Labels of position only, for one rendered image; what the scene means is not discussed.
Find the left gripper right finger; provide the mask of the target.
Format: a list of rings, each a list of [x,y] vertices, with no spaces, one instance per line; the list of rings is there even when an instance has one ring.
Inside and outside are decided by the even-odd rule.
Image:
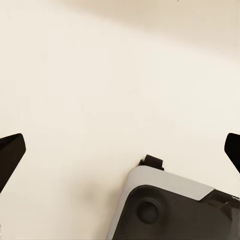
[[[235,133],[229,133],[227,135],[224,151],[235,165],[240,173],[240,135]]]

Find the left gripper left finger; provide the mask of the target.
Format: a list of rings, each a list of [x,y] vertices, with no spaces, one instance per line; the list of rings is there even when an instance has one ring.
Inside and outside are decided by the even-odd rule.
[[[22,133],[0,138],[0,193],[26,153]]]

